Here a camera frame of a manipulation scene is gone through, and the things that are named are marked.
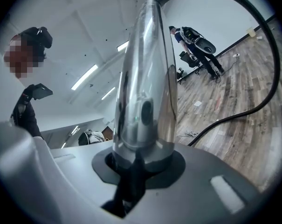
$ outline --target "blue shirt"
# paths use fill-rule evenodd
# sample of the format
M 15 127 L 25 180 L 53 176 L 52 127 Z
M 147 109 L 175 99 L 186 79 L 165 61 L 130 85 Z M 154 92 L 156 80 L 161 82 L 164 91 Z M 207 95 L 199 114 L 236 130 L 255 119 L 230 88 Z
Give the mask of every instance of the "blue shirt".
M 176 29 L 176 33 L 175 33 L 175 39 L 176 39 L 176 41 L 179 43 L 180 41 L 184 41 L 183 40 L 183 38 L 182 38 L 182 36 L 180 35 L 180 33 L 179 33 L 179 31 L 180 31 L 180 28 L 177 28 Z M 186 43 L 186 45 L 187 45 L 187 48 L 189 48 L 189 50 L 191 51 L 191 52 L 193 52 L 193 50 L 195 50 L 196 49 L 196 47 L 193 45 L 193 44 L 188 44 L 188 43 Z

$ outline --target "black baseboard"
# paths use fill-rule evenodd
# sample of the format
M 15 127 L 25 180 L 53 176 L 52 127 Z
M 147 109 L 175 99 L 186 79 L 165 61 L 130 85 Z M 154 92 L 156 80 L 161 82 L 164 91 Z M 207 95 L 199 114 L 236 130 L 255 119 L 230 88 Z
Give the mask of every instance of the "black baseboard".
M 273 20 L 275 18 L 275 14 L 272 15 L 271 17 L 269 17 L 266 22 L 270 22 L 271 20 Z M 257 26 L 254 30 L 257 31 L 259 30 L 261 27 L 260 25 Z M 234 42 L 231 46 L 227 47 L 226 49 L 224 49 L 222 52 L 220 52 L 219 54 L 217 54 L 215 57 L 219 57 L 221 55 L 223 55 L 225 52 L 229 51 L 231 48 L 233 48 L 234 46 L 236 46 L 238 43 L 242 42 L 244 39 L 248 38 L 249 34 L 246 34 L 245 36 L 243 36 L 242 38 L 240 38 L 238 41 Z

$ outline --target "metallic cylinder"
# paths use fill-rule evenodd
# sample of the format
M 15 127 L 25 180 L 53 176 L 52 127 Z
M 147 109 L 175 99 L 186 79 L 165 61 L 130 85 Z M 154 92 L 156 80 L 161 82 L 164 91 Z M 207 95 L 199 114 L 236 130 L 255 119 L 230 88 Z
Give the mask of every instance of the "metallic cylinder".
M 125 54 L 117 94 L 113 155 L 129 168 L 136 152 L 145 169 L 158 172 L 171 161 L 176 136 L 176 64 L 164 12 L 147 0 Z

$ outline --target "white ceiling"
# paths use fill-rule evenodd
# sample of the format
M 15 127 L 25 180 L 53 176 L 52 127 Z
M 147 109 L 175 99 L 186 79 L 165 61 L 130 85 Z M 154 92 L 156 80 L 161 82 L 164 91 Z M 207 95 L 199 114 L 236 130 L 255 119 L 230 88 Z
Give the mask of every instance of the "white ceiling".
M 43 83 L 69 103 L 98 107 L 117 88 L 124 50 L 145 0 L 20 0 L 0 30 L 0 51 L 11 37 L 29 27 L 45 26 L 53 37 L 42 68 L 21 81 Z M 75 91 L 71 87 L 94 64 L 98 69 Z

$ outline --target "shoe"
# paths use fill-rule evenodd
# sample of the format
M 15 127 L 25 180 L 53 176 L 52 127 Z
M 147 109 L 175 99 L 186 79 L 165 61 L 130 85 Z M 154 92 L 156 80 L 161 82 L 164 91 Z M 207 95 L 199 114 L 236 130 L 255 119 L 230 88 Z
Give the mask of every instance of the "shoe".
M 216 79 L 217 79 L 217 76 L 215 74 L 211 75 L 210 80 L 216 80 Z
M 223 73 L 225 72 L 225 70 L 224 70 L 223 68 L 219 68 L 219 72 L 220 72 L 221 74 L 223 74 Z

